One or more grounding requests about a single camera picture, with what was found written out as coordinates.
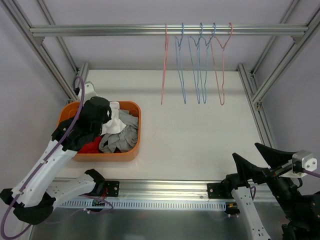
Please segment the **white cloth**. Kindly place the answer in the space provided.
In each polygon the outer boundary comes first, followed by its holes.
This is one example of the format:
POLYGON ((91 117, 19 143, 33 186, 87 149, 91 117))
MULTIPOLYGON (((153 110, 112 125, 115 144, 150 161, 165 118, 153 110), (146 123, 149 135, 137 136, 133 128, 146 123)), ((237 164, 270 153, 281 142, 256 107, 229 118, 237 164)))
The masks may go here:
POLYGON ((105 134, 119 134, 127 126, 119 118, 120 103, 117 101, 110 102, 111 120, 102 125, 101 136, 105 134))

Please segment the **red tank top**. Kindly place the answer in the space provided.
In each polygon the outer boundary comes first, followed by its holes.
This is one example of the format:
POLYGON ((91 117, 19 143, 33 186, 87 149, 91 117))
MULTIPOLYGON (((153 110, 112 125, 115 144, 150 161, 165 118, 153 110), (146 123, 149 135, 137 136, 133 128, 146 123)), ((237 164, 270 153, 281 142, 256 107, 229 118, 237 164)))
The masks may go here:
POLYGON ((99 154, 101 151, 99 149, 102 136, 98 136, 94 141, 85 144, 79 151, 79 154, 99 154))

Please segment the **grey tank top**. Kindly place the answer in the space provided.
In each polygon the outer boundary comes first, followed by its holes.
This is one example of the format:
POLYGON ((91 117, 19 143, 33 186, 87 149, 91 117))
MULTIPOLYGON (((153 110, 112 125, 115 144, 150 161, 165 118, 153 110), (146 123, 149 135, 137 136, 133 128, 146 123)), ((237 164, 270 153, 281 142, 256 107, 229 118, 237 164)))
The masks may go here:
POLYGON ((139 118, 129 114, 128 110, 119 110, 119 119, 125 124, 120 133, 105 133, 98 149, 102 153, 126 153, 131 151, 138 142, 139 118))

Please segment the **blue wire hanger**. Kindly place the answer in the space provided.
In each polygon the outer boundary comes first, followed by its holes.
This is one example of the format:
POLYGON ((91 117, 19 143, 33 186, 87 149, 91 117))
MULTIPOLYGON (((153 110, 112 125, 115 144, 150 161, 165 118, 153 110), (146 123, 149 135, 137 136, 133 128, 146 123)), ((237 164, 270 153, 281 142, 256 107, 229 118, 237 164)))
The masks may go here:
POLYGON ((177 72, 178 72, 178 77, 179 77, 180 86, 181 86, 183 103, 186 104, 187 98, 186 98, 185 81, 184 81, 184 74, 183 74, 183 62, 182 62, 182 56, 181 56, 182 43, 183 43, 183 38, 184 38, 184 30, 185 30, 184 24, 182 23, 180 38, 175 36, 174 40, 175 40, 175 61, 176 61, 176 66, 177 66, 177 72))

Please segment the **pink wire hanger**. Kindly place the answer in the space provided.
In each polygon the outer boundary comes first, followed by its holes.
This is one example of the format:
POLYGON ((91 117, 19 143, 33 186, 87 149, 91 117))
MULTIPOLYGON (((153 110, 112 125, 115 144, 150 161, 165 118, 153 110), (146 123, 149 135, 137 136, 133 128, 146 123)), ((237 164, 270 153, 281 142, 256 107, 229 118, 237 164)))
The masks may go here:
POLYGON ((165 41, 164 41, 164 60, 163 60, 163 71, 162 71, 162 85, 161 85, 161 101, 163 104, 164 93, 165 93, 165 80, 166 80, 166 70, 167 70, 167 60, 168 60, 168 47, 169 47, 169 37, 168 37, 168 25, 165 24, 165 41))

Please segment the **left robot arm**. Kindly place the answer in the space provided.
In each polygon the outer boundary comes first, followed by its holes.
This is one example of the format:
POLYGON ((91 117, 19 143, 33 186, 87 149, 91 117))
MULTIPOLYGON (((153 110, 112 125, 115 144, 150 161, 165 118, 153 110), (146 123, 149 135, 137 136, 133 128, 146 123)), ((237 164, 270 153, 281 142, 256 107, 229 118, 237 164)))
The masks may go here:
POLYGON ((105 190, 105 178, 94 169, 61 186, 51 186, 62 168, 86 144, 101 134, 103 124, 111 120, 110 102, 94 96, 79 105, 75 116, 61 121, 48 146, 28 175, 14 188, 5 188, 0 198, 13 208, 22 222, 38 225, 56 207, 80 195, 99 197, 105 190))

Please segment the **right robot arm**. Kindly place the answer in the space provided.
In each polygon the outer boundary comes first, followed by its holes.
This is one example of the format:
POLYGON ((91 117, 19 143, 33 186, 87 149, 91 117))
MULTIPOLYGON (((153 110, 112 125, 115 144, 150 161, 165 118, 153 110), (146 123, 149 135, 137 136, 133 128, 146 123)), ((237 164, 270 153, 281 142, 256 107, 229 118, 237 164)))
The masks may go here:
POLYGON ((221 182, 223 193, 234 199, 244 221, 250 240, 269 240, 270 233, 263 221, 278 218, 280 210, 285 222, 281 224, 283 240, 318 240, 320 238, 320 194, 302 194, 302 177, 315 172, 318 163, 306 150, 289 152, 256 143, 255 147, 266 161, 266 167, 257 166, 237 153, 232 157, 236 173, 226 175, 221 182), (266 185, 273 196, 272 209, 265 217, 256 210, 249 182, 266 185))

